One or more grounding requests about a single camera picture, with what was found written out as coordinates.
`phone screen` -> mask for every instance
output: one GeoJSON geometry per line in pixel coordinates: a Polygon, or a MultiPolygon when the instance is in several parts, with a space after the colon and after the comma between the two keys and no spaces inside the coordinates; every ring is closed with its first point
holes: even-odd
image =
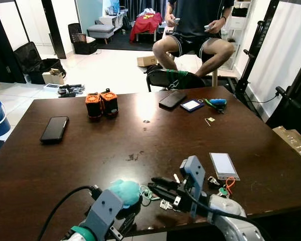
{"type": "Polygon", "coordinates": [[[67,116],[51,117],[45,132],[41,136],[41,141],[60,140],[67,121],[67,116]]]}

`gray ottoman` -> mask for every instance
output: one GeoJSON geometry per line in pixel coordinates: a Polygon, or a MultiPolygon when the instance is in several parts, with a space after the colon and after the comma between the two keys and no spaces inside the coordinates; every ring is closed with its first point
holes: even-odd
{"type": "Polygon", "coordinates": [[[114,35],[114,26],[105,24],[96,24],[87,29],[88,36],[95,39],[105,39],[107,44],[107,39],[114,35]]]}

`wooden table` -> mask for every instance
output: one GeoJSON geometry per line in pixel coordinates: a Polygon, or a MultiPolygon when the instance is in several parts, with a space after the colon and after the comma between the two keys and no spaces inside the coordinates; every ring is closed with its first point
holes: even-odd
{"type": "MultiPolygon", "coordinates": [[[[0,150],[0,240],[35,240],[53,207],[72,189],[117,179],[147,184],[153,176],[181,178],[179,166],[197,155],[206,177],[215,175],[210,152],[229,153],[241,181],[233,199],[250,217],[301,208],[301,157],[224,87],[186,90],[187,99],[225,98],[225,114],[205,106],[193,113],[159,108],[168,93],[118,96],[119,115],[92,123],[84,98],[34,100],[0,150]],[[62,143],[39,138],[52,116],[70,118],[62,143]],[[205,117],[216,119],[211,127],[205,117]]],[[[73,195],[57,211],[43,240],[59,240],[93,203],[73,195]]],[[[188,213],[142,207],[133,234],[206,225],[188,213]]]]}

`black cable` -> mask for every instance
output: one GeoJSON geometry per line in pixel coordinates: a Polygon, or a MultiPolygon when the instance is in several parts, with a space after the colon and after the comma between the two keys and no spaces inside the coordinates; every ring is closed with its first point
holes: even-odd
{"type": "Polygon", "coordinates": [[[51,213],[49,214],[49,216],[48,216],[48,218],[47,218],[47,220],[46,220],[46,222],[45,222],[45,224],[44,224],[43,228],[41,229],[41,232],[40,232],[40,234],[39,234],[39,236],[38,236],[38,239],[37,239],[38,241],[40,241],[41,238],[42,238],[42,236],[44,235],[44,233],[45,233],[45,231],[46,231],[46,228],[47,228],[47,226],[48,226],[48,224],[49,224],[51,218],[53,217],[53,215],[54,215],[55,212],[57,211],[58,207],[60,207],[60,205],[61,205],[64,201],[66,201],[66,199],[67,199],[68,197],[70,197],[72,194],[74,194],[74,193],[76,193],[76,192],[78,192],[78,191],[80,191],[80,190],[84,190],[84,189],[93,190],[94,188],[93,188],[92,186],[82,186],[82,187],[78,187],[78,188],[72,190],[72,191],[71,191],[70,193],[68,193],[66,196],[64,196],[63,199],[61,199],[61,201],[54,207],[54,209],[53,209],[53,210],[51,211],[51,213]]]}
{"type": "Polygon", "coordinates": [[[220,211],[220,210],[217,210],[217,209],[212,209],[204,204],[202,204],[201,202],[199,202],[198,200],[195,199],[195,197],[193,197],[190,192],[187,190],[186,186],[184,186],[184,190],[186,192],[186,194],[188,195],[188,197],[194,202],[196,203],[198,206],[200,206],[201,208],[207,210],[208,212],[211,212],[214,214],[217,214],[217,215],[220,215],[220,216],[225,216],[225,217],[231,217],[231,218],[235,218],[235,219],[238,219],[238,220],[242,220],[242,221],[245,221],[245,222],[249,222],[250,224],[256,226],[260,231],[261,233],[267,237],[268,240],[272,240],[271,236],[268,234],[268,232],[263,228],[261,227],[257,222],[251,220],[251,219],[248,219],[247,217],[243,217],[243,216],[240,216],[240,215],[235,215],[235,214],[231,214],[231,213],[227,213],[227,212],[223,212],[223,211],[220,211]]]}
{"type": "Polygon", "coordinates": [[[267,102],[269,102],[269,101],[271,101],[271,100],[275,99],[277,96],[278,96],[278,94],[276,94],[276,95],[275,95],[275,97],[273,97],[272,99],[269,99],[269,100],[267,100],[267,101],[264,101],[264,102],[252,101],[252,100],[249,100],[248,102],[251,102],[251,103],[267,103],[267,102]]]}

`black curtain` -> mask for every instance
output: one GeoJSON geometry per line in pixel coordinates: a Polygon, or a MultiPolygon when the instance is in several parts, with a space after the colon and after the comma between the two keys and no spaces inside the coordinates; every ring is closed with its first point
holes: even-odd
{"type": "Polygon", "coordinates": [[[129,20],[134,21],[138,14],[146,8],[152,8],[156,13],[161,13],[164,19],[166,11],[166,0],[125,0],[128,8],[129,20]]]}

